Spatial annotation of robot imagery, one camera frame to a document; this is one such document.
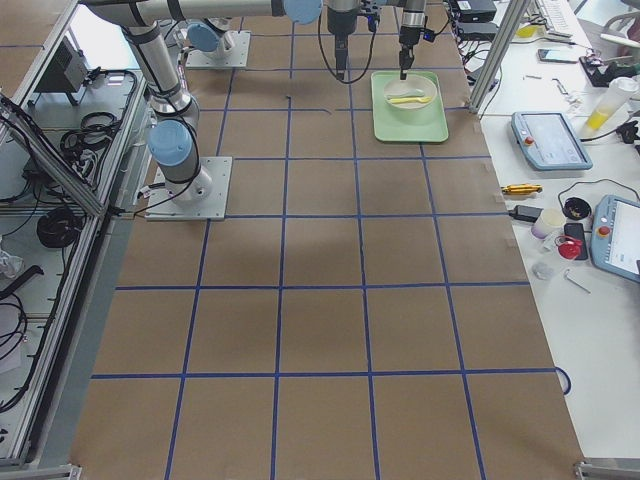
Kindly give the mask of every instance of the red object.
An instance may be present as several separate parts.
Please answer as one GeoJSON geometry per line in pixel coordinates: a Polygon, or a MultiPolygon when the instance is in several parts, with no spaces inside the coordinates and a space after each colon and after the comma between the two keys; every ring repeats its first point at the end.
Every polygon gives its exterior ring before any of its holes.
{"type": "Polygon", "coordinates": [[[561,235],[556,239],[558,253],[567,260],[575,260],[582,250],[582,242],[577,238],[561,235]]]}
{"type": "Polygon", "coordinates": [[[606,237],[610,233],[611,233],[611,229],[607,226],[603,225],[602,227],[598,228],[598,235],[600,235],[601,237],[606,237]]]}

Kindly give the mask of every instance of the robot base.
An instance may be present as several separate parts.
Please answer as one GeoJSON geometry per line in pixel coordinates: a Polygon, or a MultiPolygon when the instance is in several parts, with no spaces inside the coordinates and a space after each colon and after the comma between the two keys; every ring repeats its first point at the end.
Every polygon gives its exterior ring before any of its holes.
{"type": "MultiPolygon", "coordinates": [[[[169,201],[147,210],[145,218],[150,221],[185,221],[185,220],[224,220],[229,195],[229,181],[231,180],[231,157],[202,157],[202,168],[205,168],[213,185],[211,193],[202,200],[194,203],[176,203],[169,201]]],[[[164,175],[158,168],[155,183],[164,182],[164,175]]],[[[167,200],[169,193],[166,189],[152,190],[149,204],[167,200]]]]}
{"type": "Polygon", "coordinates": [[[251,43],[251,32],[243,30],[231,32],[234,35],[235,47],[229,55],[221,57],[209,57],[199,50],[189,53],[186,68],[201,70],[224,70],[230,68],[247,68],[249,58],[249,44],[251,43]]]}

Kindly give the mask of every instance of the white table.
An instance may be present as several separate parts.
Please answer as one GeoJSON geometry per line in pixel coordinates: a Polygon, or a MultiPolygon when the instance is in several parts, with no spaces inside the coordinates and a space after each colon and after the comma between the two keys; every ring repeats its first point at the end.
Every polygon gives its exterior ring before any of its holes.
{"type": "MultiPolygon", "coordinates": [[[[576,29],[574,41],[588,45],[568,4],[565,16],[576,29]]],[[[590,85],[579,64],[539,63],[535,55],[538,48],[585,51],[582,47],[538,41],[512,45],[502,63],[502,85],[482,119],[498,179],[501,185],[537,183],[544,188],[533,197],[507,199],[508,207],[524,204],[558,208],[557,194],[579,180],[610,178],[640,189],[640,155],[613,135],[584,144],[594,163],[588,171],[538,172],[525,161],[509,125],[513,112],[562,111],[570,115],[579,130],[604,91],[590,85]],[[578,108],[571,109],[552,78],[559,78],[580,98],[578,108]]],[[[619,112],[600,132],[615,128],[626,117],[626,112],[619,112]]],[[[633,198],[630,192],[609,183],[578,186],[570,193],[564,198],[580,196],[594,208],[608,193],[633,198]]],[[[549,281],[537,279],[531,265],[543,254],[530,226],[513,222],[554,362],[569,373],[573,382],[565,398],[583,453],[592,458],[640,458],[640,284],[598,270],[590,260],[569,266],[572,278],[591,290],[591,295],[562,274],[549,281]]]]}

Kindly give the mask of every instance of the yellow liquid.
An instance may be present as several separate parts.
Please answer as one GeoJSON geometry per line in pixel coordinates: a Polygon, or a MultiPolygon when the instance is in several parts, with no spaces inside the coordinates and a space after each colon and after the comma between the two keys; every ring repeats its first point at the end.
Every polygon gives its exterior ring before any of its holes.
{"type": "Polygon", "coordinates": [[[606,122],[609,119],[610,116],[611,116],[610,114],[601,113],[595,110],[591,114],[591,116],[587,119],[587,126],[594,130],[597,130],[602,126],[604,122],[606,122]]]}

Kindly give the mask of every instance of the green tray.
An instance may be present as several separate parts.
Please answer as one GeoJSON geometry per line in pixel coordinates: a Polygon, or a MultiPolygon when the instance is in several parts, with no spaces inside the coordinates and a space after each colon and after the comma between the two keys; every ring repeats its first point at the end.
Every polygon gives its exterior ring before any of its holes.
{"type": "Polygon", "coordinates": [[[438,87],[438,98],[424,108],[399,110],[387,103],[384,87],[391,80],[399,78],[397,71],[374,72],[371,75],[371,96],[373,98],[373,129],[382,142],[444,142],[449,138],[447,119],[440,95],[438,76],[433,72],[412,71],[433,81],[438,87]]]}

